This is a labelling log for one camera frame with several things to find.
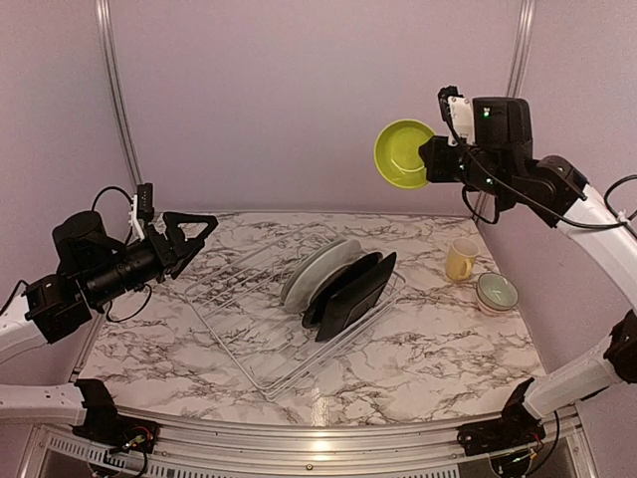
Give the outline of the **lime green bowl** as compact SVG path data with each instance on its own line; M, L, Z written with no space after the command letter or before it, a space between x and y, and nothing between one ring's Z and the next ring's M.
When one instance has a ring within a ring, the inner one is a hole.
M390 185L405 190L427 186L426 166L418 149L435 131L416 119L399 119L387 125L374 145L374 164Z

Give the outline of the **yellow ceramic mug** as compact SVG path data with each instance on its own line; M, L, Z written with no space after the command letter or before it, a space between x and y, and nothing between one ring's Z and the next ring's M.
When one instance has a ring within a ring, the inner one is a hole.
M479 246L472 239L454 239L450 244L446 259L447 278L453 282L469 279L479 253Z

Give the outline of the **pale grey-green bowl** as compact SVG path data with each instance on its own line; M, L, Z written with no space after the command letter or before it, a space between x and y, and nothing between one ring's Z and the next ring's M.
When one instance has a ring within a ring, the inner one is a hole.
M507 311L519 302L519 291L505 276L493 272L483 273L477 283L477 296L488 307Z

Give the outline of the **red patterned white bowl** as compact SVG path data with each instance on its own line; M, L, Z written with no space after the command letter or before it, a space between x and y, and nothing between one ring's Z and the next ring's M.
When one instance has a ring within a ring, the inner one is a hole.
M478 294L475 294L475 296L476 296L476 302L477 302L478 308L484 314L489 316L503 316L505 314L512 313L516 309L516 307L508 308L508 309L495 309L492 306L488 305L486 302L484 302L483 299Z

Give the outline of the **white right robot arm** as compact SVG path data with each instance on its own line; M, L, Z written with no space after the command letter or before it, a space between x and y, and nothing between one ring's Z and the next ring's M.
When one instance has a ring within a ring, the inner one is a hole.
M493 196L501 213L518 204L576 243L619 289L636 303L636 232L629 218L610 208L606 196L568 160L532 156L531 114L519 98L469 100L456 88L438 94L449 135L435 135L418 153L431 183L460 183L462 192ZM618 383L636 380L636 311L582 356L539 379L521 383L493 428L513 446L533 422Z

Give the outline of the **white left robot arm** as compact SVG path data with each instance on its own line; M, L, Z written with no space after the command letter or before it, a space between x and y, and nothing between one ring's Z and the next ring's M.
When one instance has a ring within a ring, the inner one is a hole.
M164 230L145 222L130 244L106 234L102 217L83 211L53 231L58 270L31 284L18 282L1 309L1 359L52 345L101 315L128 292L177 278L216 229L213 215L165 212ZM1 419L6 423L87 425L105 443L125 435L106 386L98 379L61 385L1 387Z

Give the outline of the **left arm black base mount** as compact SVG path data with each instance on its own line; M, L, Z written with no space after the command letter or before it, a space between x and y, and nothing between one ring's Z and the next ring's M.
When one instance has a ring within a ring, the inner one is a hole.
M157 439L157 422L122 415L105 384L95 378L78 379L75 387L83 396L84 421L73 426L73 434L110 447L109 453L138 451L151 454Z

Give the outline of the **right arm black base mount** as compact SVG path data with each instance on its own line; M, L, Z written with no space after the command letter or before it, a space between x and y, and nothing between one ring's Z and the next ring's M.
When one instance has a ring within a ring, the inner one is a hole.
M545 439L540 419L524 408L525 392L532 382L533 378L529 378L515 388L498 418L458 427L457 442L466 456L506 450Z

